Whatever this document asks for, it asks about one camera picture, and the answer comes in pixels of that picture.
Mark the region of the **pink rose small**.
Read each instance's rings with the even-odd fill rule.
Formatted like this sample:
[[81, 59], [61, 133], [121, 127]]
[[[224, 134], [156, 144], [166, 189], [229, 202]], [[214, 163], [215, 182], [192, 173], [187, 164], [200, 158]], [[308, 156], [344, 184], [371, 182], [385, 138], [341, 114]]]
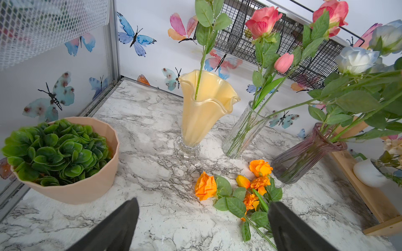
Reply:
[[253, 75], [253, 84], [256, 87], [253, 98], [253, 109], [259, 105], [267, 106], [273, 95], [278, 91], [279, 87], [284, 83], [286, 77], [275, 78], [277, 74], [285, 74], [292, 66], [294, 55], [286, 53], [280, 56], [277, 61], [267, 67], [266, 72], [262, 75], [260, 72]]

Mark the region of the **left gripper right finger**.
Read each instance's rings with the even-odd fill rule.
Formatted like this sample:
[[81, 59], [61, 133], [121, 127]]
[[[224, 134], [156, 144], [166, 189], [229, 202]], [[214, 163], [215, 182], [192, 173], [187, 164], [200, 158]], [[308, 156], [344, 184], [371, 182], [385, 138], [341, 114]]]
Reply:
[[270, 204], [268, 219], [278, 251], [337, 251], [281, 202]]

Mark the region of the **orange rose pile top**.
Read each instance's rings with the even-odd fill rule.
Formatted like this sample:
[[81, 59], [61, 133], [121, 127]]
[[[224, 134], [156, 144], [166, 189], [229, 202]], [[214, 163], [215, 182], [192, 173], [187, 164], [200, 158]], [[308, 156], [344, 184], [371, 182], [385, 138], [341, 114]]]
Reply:
[[254, 173], [255, 177], [267, 177], [272, 174], [273, 167], [264, 160], [253, 160], [249, 164], [249, 169]]

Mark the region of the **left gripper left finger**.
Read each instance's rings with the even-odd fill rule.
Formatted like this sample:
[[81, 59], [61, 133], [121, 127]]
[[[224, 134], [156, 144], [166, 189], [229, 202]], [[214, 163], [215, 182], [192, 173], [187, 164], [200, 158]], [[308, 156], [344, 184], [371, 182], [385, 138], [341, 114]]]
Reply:
[[69, 251], [128, 251], [139, 218], [136, 198], [124, 202], [87, 235], [68, 248]]

